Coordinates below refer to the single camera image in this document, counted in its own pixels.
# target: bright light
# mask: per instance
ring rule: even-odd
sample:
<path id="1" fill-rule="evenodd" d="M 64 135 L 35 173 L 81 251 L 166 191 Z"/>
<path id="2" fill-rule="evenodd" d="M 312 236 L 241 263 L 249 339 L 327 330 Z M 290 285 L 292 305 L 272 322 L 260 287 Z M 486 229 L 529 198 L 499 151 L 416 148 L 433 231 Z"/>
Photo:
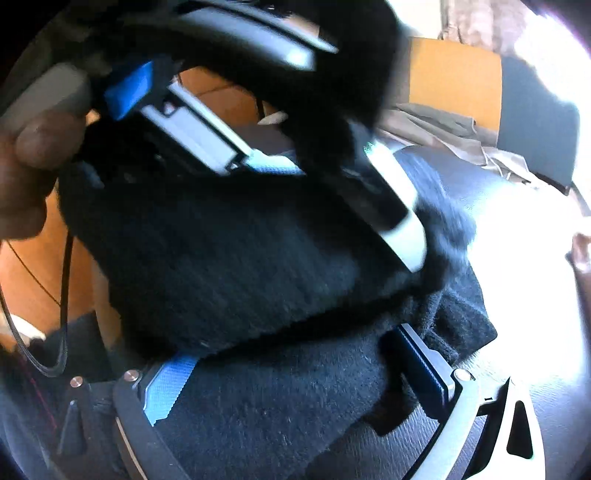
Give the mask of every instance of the bright light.
<path id="1" fill-rule="evenodd" d="M 560 99 L 589 101 L 591 59 L 573 34 L 554 18 L 530 12 L 515 52 L 536 69 L 540 80 Z"/>

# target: white plastic part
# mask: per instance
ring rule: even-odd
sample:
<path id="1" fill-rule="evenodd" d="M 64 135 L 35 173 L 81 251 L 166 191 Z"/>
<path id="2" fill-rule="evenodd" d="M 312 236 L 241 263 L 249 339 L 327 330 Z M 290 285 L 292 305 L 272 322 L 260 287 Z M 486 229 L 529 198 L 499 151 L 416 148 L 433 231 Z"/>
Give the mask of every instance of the white plastic part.
<path id="1" fill-rule="evenodd" d="M 46 110 L 83 116 L 90 110 L 92 91 L 85 72 L 69 63 L 58 63 L 47 70 L 8 107 L 0 117 L 0 128 L 16 134 Z"/>
<path id="2" fill-rule="evenodd" d="M 518 404 L 521 404 L 521 408 L 525 411 L 527 426 L 530 431 L 530 458 L 523 458 L 508 452 L 509 437 L 511 436 Z M 542 442 L 540 424 L 535 416 L 534 405 L 531 402 L 530 392 L 527 387 L 510 378 L 507 385 L 505 405 L 505 414 L 501 420 L 491 459 L 482 471 L 469 477 L 470 480 L 497 480 L 499 478 L 544 480 L 546 478 L 544 443 Z"/>
<path id="3" fill-rule="evenodd" d="M 41 340 L 45 340 L 45 334 L 27 322 L 25 319 L 20 318 L 17 315 L 10 315 L 12 317 L 12 322 L 14 326 L 17 328 L 18 333 L 21 334 L 25 345 L 29 345 L 31 340 L 35 338 L 39 338 Z M 8 335 L 12 338 L 12 331 L 8 326 L 8 322 L 6 321 L 6 317 L 3 313 L 0 312 L 0 335 Z"/>
<path id="4" fill-rule="evenodd" d="M 367 154 L 371 164 L 408 209 L 406 217 L 395 228 L 378 233 L 406 267 L 413 273 L 417 272 L 422 269 L 427 257 L 425 229 L 417 214 L 414 213 L 418 199 L 417 190 L 384 144 L 376 142 Z"/>

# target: black fabric cover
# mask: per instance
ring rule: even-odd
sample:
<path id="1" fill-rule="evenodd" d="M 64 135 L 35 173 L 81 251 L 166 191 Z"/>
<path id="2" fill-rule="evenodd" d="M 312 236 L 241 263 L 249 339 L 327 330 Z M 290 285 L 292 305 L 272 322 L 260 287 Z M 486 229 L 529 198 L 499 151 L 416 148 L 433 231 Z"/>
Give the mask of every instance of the black fabric cover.
<path id="1" fill-rule="evenodd" d="M 395 427 L 414 405 L 379 348 L 397 323 L 450 362 L 496 336 L 466 258 L 474 223 L 415 155 L 397 155 L 427 235 L 410 274 L 309 177 L 164 181 L 130 165 L 128 139 L 94 141 L 100 123 L 60 175 L 61 211 L 127 337 L 202 358 L 156 424 L 193 478 L 286 478 L 367 413 Z"/>

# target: gray plastic handle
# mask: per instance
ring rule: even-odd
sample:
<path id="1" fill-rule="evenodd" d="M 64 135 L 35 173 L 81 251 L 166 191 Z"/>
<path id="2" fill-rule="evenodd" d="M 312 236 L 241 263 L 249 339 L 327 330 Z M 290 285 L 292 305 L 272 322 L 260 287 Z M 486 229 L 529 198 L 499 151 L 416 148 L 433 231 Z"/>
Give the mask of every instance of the gray plastic handle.
<path id="1" fill-rule="evenodd" d="M 47 70 L 12 103 L 0 117 L 0 128 L 16 134 L 38 114 L 47 110 L 85 115 L 92 91 L 88 76 L 69 63 Z"/>

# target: beige cloth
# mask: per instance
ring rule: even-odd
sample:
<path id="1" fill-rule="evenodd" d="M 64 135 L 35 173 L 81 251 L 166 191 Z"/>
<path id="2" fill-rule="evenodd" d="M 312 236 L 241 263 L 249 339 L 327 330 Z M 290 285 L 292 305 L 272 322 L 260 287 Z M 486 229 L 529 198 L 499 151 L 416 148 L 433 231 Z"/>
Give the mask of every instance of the beige cloth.
<path id="1" fill-rule="evenodd" d="M 407 145 L 441 148 L 502 177 L 533 186 L 543 183 L 518 154 L 496 147 L 497 132 L 479 127 L 473 118 L 413 103 L 384 111 L 379 128 Z"/>

